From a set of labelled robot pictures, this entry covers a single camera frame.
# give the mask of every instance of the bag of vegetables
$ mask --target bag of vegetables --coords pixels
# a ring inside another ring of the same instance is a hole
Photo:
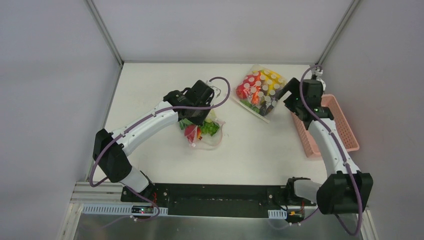
[[[178,124],[191,147],[196,147],[199,143],[217,147],[223,139],[225,122],[217,118],[213,109],[210,110],[202,126],[197,126],[187,119],[179,121]]]
[[[277,105],[277,93],[287,84],[280,74],[253,65],[235,88],[235,99],[250,112],[269,123],[268,114]]]

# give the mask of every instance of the white wall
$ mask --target white wall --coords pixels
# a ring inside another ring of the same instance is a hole
[[[380,239],[422,239],[424,1],[364,0],[325,62],[374,187]]]
[[[315,63],[352,0],[95,0],[125,61]]]
[[[118,72],[82,0],[0,1],[0,239],[56,238]]]

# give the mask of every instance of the pink basket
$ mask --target pink basket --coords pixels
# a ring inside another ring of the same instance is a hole
[[[359,144],[352,132],[348,121],[343,115],[342,109],[337,103],[336,97],[332,94],[325,94],[322,96],[321,105],[323,107],[329,107],[331,113],[334,116],[335,126],[337,132],[340,135],[341,141],[348,152],[356,151],[359,149]],[[311,136],[309,131],[306,130],[304,123],[293,113],[294,125],[296,126],[297,132],[299,133],[300,141],[302,142],[303,149],[307,158],[315,158],[321,156],[320,150],[318,149],[317,143]]]

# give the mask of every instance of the white tabletop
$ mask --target white tabletop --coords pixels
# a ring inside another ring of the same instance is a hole
[[[222,76],[236,87],[251,64],[125,63],[106,122],[120,128],[152,110],[168,92],[182,91],[197,80]],[[307,65],[263,65],[287,80],[300,79]],[[226,84],[213,85],[226,93]],[[288,178],[327,179],[322,158],[306,158],[290,111],[280,102],[270,123],[259,119],[231,98],[215,109],[223,127],[221,145],[214,150],[189,147],[177,124],[142,143],[130,156],[133,166],[154,183],[284,185]],[[104,178],[98,168],[94,180]]]

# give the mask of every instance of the purple cable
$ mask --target purple cable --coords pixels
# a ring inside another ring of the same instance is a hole
[[[303,222],[305,222],[306,220],[308,220],[308,219],[310,219],[315,213],[317,213],[318,212],[318,206],[317,206],[317,208],[309,215],[309,216],[307,216],[305,219],[303,219],[302,221],[301,221],[301,223],[303,223]]]
[[[119,221],[121,221],[122,219],[125,219],[125,218],[130,218],[130,216],[129,215],[121,216],[121,217],[119,217],[119,218],[117,218],[117,219],[115,219],[115,220],[113,220],[113,221],[111,221],[111,222],[109,222],[109,223],[107,223],[107,224],[105,224],[103,226],[96,227],[95,229],[87,229],[87,228],[83,227],[82,225],[79,228],[81,228],[84,231],[95,232],[95,231],[99,231],[99,230],[102,230],[104,228],[107,228],[110,225],[112,225],[114,223],[117,223],[117,222],[119,222]]]
[[[344,228],[344,230],[351,236],[357,236],[358,233],[361,231],[361,225],[362,225],[362,200],[361,200],[361,194],[359,193],[358,185],[355,181],[354,175],[352,174],[351,167],[349,166],[349,163],[347,163],[345,152],[343,151],[342,145],[340,144],[339,140],[337,139],[336,135],[332,132],[331,128],[320,119],[306,104],[304,92],[303,92],[303,81],[305,79],[306,74],[311,71],[314,68],[320,68],[323,69],[321,65],[314,65],[308,68],[302,75],[302,78],[300,79],[300,99],[302,100],[303,105],[305,106],[306,110],[320,123],[324,126],[325,129],[327,129],[328,134],[332,136],[334,139],[335,144],[337,145],[337,148],[341,154],[341,158],[343,159],[344,166],[346,167],[347,173],[349,174],[350,180],[352,181],[353,189],[355,191],[356,195],[356,201],[358,204],[358,222],[356,225],[355,232],[349,231],[348,227],[345,225],[345,223],[340,219],[340,217],[336,214],[336,218],[340,222],[341,226]]]
[[[224,100],[222,100],[220,103],[213,105],[213,106],[170,106],[170,107],[166,107],[163,109],[160,109],[156,112],[154,112],[154,114],[160,114],[162,112],[168,111],[168,110],[174,110],[174,109],[192,109],[192,110],[210,110],[210,109],[214,109],[217,108],[219,106],[221,106],[222,104],[224,104],[228,98],[230,97],[230,92],[231,92],[231,87],[230,87],[230,83],[228,82],[228,80],[224,77],[221,76],[216,76],[211,78],[208,82],[212,82],[215,79],[221,79],[224,80],[225,83],[228,86],[228,92],[224,98]],[[134,129],[135,127],[137,127],[138,125],[140,125],[141,123],[143,123],[144,121],[146,121],[147,119],[154,117],[153,114],[147,115],[145,117],[143,117],[142,119],[138,120],[136,123],[134,123],[133,125],[131,125],[130,127],[128,127],[125,131],[123,131],[124,134],[127,134],[129,131],[131,131],[132,129]],[[100,159],[102,159],[103,155],[106,153],[106,151],[114,144],[116,143],[120,138],[122,138],[122,134],[119,134],[118,136],[116,136],[112,141],[110,141],[104,148],[103,150],[100,152],[100,154],[97,156],[96,160],[94,161],[94,165],[91,169],[90,172],[90,177],[88,178],[88,181],[90,183],[90,186],[95,188],[97,186],[99,186],[100,184],[102,184],[104,181],[106,181],[108,178],[105,177],[102,180],[100,180],[97,183],[93,183],[93,177],[94,177],[94,172],[96,171],[97,166],[99,165]],[[161,209],[158,207],[158,205],[156,205],[154,202],[150,201],[149,199],[147,199],[146,197],[143,197],[142,195],[138,194],[134,189],[127,187],[134,195],[136,195],[137,197],[143,199],[144,201],[147,201],[148,203],[150,203],[153,207],[157,208],[157,213],[149,218],[145,218],[145,219],[138,219],[139,222],[144,222],[144,221],[149,221],[149,220],[153,220],[156,217],[159,216],[159,214],[161,213]]]

